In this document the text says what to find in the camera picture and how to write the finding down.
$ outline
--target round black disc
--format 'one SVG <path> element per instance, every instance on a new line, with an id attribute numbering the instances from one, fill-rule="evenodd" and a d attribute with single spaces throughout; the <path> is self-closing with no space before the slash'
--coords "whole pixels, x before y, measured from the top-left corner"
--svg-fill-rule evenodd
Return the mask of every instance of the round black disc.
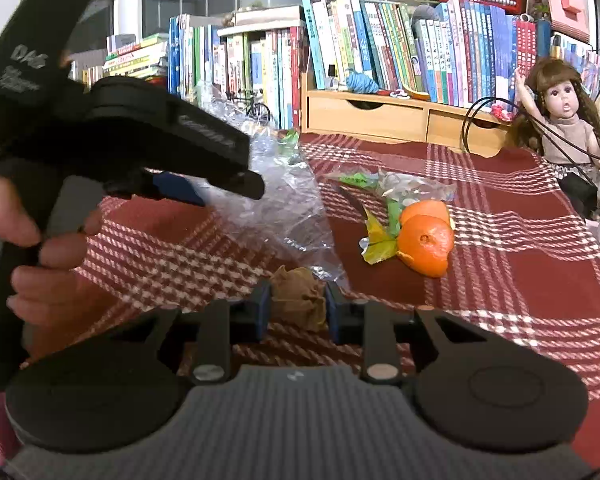
<path id="1" fill-rule="evenodd" d="M 419 374 L 414 401 L 459 444 L 518 453 L 570 441 L 587 412 L 587 389 L 574 372 L 528 349 L 463 343 Z"/>
<path id="2" fill-rule="evenodd" d="M 18 436 L 66 453 L 114 449 L 163 426 L 179 406 L 177 377 L 137 344 L 81 344 L 19 372 L 6 390 Z"/>

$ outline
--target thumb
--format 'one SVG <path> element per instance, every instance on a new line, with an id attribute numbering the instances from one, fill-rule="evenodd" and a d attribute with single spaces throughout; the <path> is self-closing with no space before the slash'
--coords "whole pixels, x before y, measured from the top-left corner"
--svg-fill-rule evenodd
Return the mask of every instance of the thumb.
<path id="1" fill-rule="evenodd" d="M 22 206 L 13 184 L 0 177 L 0 238 L 21 247 L 40 243 L 40 230 Z"/>

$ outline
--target checkered pattern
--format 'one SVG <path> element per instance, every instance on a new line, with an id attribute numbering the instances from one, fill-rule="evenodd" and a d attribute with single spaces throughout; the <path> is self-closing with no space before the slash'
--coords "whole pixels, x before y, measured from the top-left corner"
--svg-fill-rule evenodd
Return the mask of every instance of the checkered pattern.
<path id="1" fill-rule="evenodd" d="M 432 304 L 487 330 L 562 361 L 589 389 L 590 415 L 575 447 L 600 465 L 600 248 L 559 191 L 551 169 L 534 154 L 502 150 L 496 157 L 460 155 L 423 143 L 375 144 L 345 136 L 303 136 L 302 150 L 316 174 L 336 250 L 353 298 L 411 310 Z M 413 173 L 456 184 L 450 204 L 456 246 L 445 277 L 434 280 L 396 258 L 368 266 L 358 240 L 362 218 L 324 175 L 363 168 Z M 350 188 L 381 221 L 382 200 Z M 102 232 L 90 240 L 78 270 L 85 299 L 98 308 L 38 340 L 38 354 L 131 319 L 160 304 L 202 308 L 213 298 L 246 295 L 279 265 L 267 250 L 229 239 L 206 208 L 170 201 L 107 198 Z M 413 370 L 407 345 L 405 370 Z M 360 348 L 334 345 L 325 333 L 280 322 L 257 346 L 236 346 L 240 362 L 264 365 L 349 364 L 360 368 Z"/>

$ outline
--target wooden drawer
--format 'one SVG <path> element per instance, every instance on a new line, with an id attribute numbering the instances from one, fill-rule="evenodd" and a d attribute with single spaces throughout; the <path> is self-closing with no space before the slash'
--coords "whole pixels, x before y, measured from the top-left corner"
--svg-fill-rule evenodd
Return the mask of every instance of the wooden drawer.
<path id="1" fill-rule="evenodd" d="M 462 118 L 457 114 L 432 109 L 429 113 L 427 142 L 462 150 L 460 139 Z M 474 123 L 469 127 L 469 150 L 477 155 L 493 156 L 500 151 L 502 146 L 506 145 L 507 129 L 497 122 L 478 120 L 478 123 L 479 126 Z"/>
<path id="2" fill-rule="evenodd" d="M 363 106 L 372 109 L 361 109 Z M 311 96 L 308 99 L 308 129 L 381 137 L 398 142 L 424 142 L 427 137 L 427 111 L 405 105 Z"/>

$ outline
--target finger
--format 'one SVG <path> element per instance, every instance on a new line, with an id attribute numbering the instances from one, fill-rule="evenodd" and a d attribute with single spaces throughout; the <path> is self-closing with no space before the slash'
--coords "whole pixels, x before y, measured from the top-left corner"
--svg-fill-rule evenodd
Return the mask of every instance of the finger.
<path id="1" fill-rule="evenodd" d="M 20 295 L 11 296 L 7 305 L 16 316 L 35 326 L 51 327 L 61 324 L 73 315 L 71 304 L 49 304 L 27 300 Z"/>
<path id="2" fill-rule="evenodd" d="M 100 232 L 100 229 L 102 229 L 103 222 L 104 218 L 102 211 L 96 209 L 95 211 L 92 211 L 84 221 L 84 228 L 82 230 L 87 236 L 95 236 Z"/>
<path id="3" fill-rule="evenodd" d="M 51 304 L 74 301 L 77 276 L 70 270 L 19 266 L 11 275 L 11 286 L 26 300 Z"/>
<path id="4" fill-rule="evenodd" d="M 49 238 L 40 248 L 40 264 L 50 269 L 75 269 L 87 255 L 87 238 L 80 233 L 68 233 Z"/>
<path id="5" fill-rule="evenodd" d="M 21 247 L 40 243 L 40 231 L 24 210 L 13 184 L 0 177 L 0 238 Z"/>

